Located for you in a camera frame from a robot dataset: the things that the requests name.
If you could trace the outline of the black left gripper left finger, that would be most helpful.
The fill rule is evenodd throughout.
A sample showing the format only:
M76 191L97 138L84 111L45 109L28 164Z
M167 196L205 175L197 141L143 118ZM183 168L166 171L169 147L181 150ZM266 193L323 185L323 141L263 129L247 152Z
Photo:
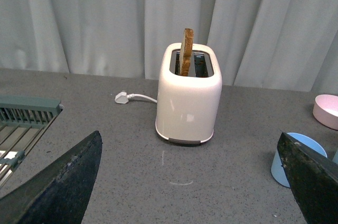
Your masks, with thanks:
M95 184L102 138L94 131L1 198L1 223L81 223Z

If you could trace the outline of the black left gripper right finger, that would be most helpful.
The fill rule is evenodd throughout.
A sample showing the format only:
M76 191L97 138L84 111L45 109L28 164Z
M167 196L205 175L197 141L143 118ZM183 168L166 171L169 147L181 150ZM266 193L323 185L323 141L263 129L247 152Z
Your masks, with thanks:
M337 164L282 133L277 151L307 223L337 223Z

